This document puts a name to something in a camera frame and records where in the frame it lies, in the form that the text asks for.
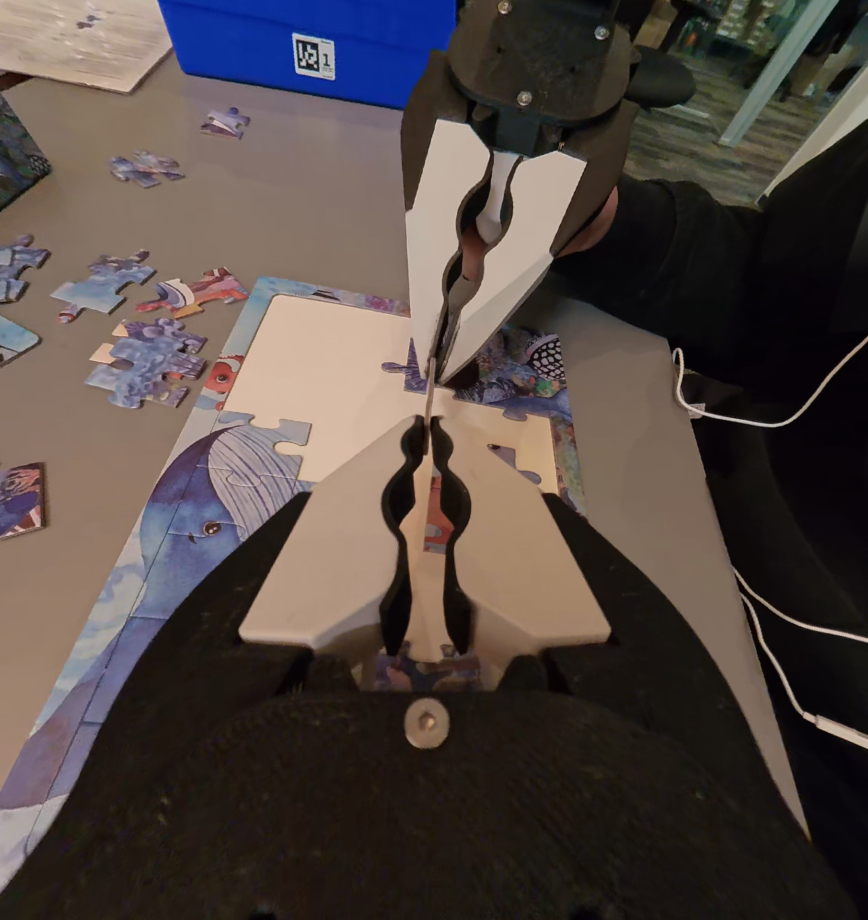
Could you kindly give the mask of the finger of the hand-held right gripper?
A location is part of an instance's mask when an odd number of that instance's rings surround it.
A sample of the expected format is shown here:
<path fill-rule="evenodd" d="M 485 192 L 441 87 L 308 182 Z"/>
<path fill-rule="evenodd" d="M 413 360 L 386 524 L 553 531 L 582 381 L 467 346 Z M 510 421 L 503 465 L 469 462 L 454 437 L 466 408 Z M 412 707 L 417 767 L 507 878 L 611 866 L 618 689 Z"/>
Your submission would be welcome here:
<path fill-rule="evenodd" d="M 468 123 L 436 122 L 415 202 L 405 215 L 412 335 L 420 363 L 428 363 L 438 347 L 448 278 L 461 249 L 463 208 L 483 184 L 491 157 Z"/>
<path fill-rule="evenodd" d="M 486 252 L 479 283 L 459 281 L 460 311 L 441 365 L 443 383 L 471 362 L 542 281 L 586 167 L 562 152 L 517 166 L 509 180 L 512 213 L 504 236 Z"/>

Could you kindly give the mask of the purple blue puzzle piece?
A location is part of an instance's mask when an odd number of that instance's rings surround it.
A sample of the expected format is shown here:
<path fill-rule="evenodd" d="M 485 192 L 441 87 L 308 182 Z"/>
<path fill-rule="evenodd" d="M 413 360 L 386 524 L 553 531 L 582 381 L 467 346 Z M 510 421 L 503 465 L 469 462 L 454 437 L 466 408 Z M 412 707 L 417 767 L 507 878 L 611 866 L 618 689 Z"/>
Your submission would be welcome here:
<path fill-rule="evenodd" d="M 154 169 L 123 156 L 114 156 L 109 160 L 109 171 L 114 178 L 133 183 L 142 189 L 154 188 L 161 184 Z"/>

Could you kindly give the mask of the black office chair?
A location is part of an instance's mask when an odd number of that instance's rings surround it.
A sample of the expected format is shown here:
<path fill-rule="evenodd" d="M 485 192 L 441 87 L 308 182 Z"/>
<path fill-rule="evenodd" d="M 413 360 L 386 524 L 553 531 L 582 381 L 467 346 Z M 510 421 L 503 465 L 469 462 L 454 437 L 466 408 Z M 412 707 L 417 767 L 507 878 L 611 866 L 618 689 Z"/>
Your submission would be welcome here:
<path fill-rule="evenodd" d="M 677 57 L 659 49 L 634 47 L 624 99 L 642 109 L 670 109 L 688 102 L 695 92 L 692 70 Z"/>

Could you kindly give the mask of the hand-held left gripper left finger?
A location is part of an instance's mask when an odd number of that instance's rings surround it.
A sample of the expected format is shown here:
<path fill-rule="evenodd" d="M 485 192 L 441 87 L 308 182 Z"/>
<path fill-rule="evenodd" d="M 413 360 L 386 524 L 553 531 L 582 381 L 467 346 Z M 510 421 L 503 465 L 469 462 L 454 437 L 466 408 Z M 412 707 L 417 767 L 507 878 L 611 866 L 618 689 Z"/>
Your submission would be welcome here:
<path fill-rule="evenodd" d="M 309 493 L 241 639 L 340 656 L 398 652 L 413 604 L 401 524 L 416 506 L 423 416 L 386 431 Z"/>

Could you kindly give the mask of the white patch blue puzzle piece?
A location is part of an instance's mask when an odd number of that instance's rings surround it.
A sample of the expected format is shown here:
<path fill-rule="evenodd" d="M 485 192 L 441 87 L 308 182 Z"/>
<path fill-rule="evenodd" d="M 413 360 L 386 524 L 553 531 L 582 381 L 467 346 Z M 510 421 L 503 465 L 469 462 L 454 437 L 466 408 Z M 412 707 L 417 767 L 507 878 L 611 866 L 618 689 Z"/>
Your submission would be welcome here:
<path fill-rule="evenodd" d="M 0 468 L 0 539 L 44 529 L 46 465 Z"/>

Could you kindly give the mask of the ocean jigsaw puzzle board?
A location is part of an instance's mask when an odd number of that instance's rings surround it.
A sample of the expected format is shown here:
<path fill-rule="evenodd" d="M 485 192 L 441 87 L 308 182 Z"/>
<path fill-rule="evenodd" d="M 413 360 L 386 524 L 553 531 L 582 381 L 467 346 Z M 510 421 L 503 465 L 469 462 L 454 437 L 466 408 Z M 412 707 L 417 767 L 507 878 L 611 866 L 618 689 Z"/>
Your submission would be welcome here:
<path fill-rule="evenodd" d="M 296 492 L 421 413 L 405 304 L 259 279 L 0 790 L 0 887 L 66 801 L 139 655 Z"/>

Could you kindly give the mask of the pink lined coral puzzle piece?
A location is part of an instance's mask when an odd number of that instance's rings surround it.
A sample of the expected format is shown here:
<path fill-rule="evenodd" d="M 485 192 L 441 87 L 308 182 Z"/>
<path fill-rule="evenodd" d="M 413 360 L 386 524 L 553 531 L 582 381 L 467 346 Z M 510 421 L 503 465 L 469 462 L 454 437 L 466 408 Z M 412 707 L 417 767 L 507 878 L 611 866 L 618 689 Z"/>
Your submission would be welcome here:
<path fill-rule="evenodd" d="M 164 179 L 175 181 L 185 178 L 178 162 L 169 157 L 155 155 L 149 151 L 135 151 L 133 162 L 138 174 L 143 177 L 138 181 L 144 188 L 154 187 Z"/>

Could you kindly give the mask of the person's right hand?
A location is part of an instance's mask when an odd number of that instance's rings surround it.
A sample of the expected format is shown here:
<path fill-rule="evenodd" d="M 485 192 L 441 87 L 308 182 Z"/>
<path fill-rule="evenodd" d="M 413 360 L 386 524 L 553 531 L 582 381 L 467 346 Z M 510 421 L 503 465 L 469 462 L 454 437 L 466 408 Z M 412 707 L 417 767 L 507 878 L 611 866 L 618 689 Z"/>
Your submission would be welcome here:
<path fill-rule="evenodd" d="M 614 187 L 607 201 L 594 219 L 569 241 L 556 258 L 561 259 L 577 255 L 599 245 L 604 236 L 606 236 L 612 228 L 619 207 L 619 198 L 619 189 L 618 187 Z"/>

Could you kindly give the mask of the person's right forearm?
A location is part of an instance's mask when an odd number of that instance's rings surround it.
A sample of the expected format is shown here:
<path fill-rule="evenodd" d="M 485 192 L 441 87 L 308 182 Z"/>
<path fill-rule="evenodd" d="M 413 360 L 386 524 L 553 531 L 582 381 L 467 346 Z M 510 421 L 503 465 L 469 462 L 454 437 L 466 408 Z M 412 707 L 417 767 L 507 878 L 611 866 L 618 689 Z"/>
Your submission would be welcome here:
<path fill-rule="evenodd" d="M 693 370 L 766 387 L 816 379 L 848 337 L 831 333 L 840 268 L 805 196 L 776 192 L 760 210 L 726 205 L 692 182 L 623 177 L 599 245 L 555 259 L 572 293 L 667 339 Z"/>

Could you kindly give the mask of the pile of loose puzzle pieces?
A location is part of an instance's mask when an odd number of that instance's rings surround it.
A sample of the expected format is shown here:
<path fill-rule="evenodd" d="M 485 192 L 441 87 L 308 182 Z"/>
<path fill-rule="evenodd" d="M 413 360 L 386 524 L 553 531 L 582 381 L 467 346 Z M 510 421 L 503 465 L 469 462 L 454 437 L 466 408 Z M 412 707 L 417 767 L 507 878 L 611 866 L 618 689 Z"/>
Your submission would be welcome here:
<path fill-rule="evenodd" d="M 27 288 L 23 272 L 41 268 L 49 251 L 35 247 L 31 236 L 0 245 L 0 306 L 18 301 Z M 69 323 L 90 311 L 105 316 L 113 314 L 125 301 L 122 291 L 130 284 L 142 284 L 154 270 L 141 250 L 127 258 L 102 255 L 88 268 L 82 281 L 64 282 L 52 294 L 63 305 L 58 321 Z M 91 385 L 109 392 L 109 401 L 120 407 L 137 409 L 146 402 L 178 407 L 188 388 L 182 380 L 197 380 L 207 363 L 200 351 L 207 343 L 185 328 L 184 320 L 202 312 L 205 304 L 221 301 L 240 303 L 248 292 L 226 268 L 208 270 L 197 282 L 180 279 L 161 282 L 153 300 L 137 305 L 140 314 L 165 314 L 152 321 L 124 320 L 117 327 L 116 342 L 96 351 L 95 367 L 86 379 Z"/>

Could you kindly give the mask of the person's dark clothing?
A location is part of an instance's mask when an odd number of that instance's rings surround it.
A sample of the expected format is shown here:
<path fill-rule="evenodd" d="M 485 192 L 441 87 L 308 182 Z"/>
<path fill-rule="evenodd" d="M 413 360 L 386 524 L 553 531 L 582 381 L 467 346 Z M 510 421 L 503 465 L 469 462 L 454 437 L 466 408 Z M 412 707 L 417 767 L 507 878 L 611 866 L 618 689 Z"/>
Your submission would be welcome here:
<path fill-rule="evenodd" d="M 777 186 L 722 404 L 784 420 L 868 335 L 868 119 Z M 868 736 L 868 342 L 791 425 L 695 425 L 727 550 L 800 707 Z"/>

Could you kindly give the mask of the purple white tabbed puzzle piece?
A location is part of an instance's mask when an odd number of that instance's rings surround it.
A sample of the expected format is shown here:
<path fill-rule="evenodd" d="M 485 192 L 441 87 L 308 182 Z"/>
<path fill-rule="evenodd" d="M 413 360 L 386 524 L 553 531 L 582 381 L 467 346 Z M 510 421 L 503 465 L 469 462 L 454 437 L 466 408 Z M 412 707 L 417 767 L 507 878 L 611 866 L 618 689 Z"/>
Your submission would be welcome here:
<path fill-rule="evenodd" d="M 199 132 L 207 136 L 241 140 L 250 123 L 250 117 L 241 114 L 236 107 L 222 110 L 211 109 L 201 124 Z"/>

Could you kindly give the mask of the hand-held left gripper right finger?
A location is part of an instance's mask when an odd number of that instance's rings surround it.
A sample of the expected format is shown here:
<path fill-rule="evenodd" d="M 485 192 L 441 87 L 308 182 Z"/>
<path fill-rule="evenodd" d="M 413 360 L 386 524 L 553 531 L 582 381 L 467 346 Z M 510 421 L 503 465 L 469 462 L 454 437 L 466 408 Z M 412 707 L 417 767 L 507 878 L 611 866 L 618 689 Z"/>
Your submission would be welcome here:
<path fill-rule="evenodd" d="M 443 613 L 456 650 L 540 654 L 603 643 L 611 626 L 566 543 L 546 494 L 459 420 L 431 420 L 441 477 Z"/>

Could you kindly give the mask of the blue plastic object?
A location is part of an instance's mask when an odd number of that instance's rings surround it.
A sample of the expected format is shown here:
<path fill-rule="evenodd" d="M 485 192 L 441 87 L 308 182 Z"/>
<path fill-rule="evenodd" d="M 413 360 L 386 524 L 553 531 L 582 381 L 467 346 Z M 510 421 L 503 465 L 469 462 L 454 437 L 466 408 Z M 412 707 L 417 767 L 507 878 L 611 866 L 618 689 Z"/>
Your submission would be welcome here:
<path fill-rule="evenodd" d="M 455 1 L 160 1 L 187 75 L 403 109 Z"/>

